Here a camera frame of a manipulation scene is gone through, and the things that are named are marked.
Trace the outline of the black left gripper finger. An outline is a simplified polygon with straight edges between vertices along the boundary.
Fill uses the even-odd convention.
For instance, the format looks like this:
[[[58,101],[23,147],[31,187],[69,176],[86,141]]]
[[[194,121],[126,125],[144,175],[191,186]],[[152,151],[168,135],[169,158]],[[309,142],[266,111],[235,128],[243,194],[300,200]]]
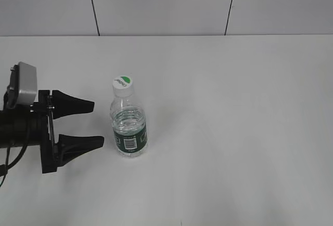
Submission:
[[[83,154],[102,148],[103,145],[103,136],[75,137],[59,134],[54,146],[55,170]]]
[[[52,91],[53,119],[61,117],[92,113],[95,103],[72,97],[59,90]]]

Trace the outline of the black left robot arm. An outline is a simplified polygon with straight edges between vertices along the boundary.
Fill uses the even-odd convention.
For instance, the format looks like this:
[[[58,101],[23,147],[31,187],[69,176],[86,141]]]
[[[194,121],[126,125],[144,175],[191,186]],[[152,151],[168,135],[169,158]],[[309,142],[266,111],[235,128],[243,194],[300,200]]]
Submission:
[[[75,137],[54,133],[54,120],[75,114],[91,113],[94,102],[66,95],[58,90],[40,90],[38,101],[1,111],[1,148],[20,147],[18,156],[1,167],[1,175],[14,167],[27,147],[40,147],[42,172],[56,172],[75,158],[104,145],[102,136]]]

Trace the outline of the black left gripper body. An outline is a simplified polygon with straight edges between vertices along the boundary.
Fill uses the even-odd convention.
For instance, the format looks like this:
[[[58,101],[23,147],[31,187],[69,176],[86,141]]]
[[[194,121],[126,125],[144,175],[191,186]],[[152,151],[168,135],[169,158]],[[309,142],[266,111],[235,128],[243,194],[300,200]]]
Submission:
[[[38,101],[30,107],[30,142],[40,147],[42,173],[56,172],[59,167],[59,147],[55,142],[53,102],[49,90],[38,91]]]

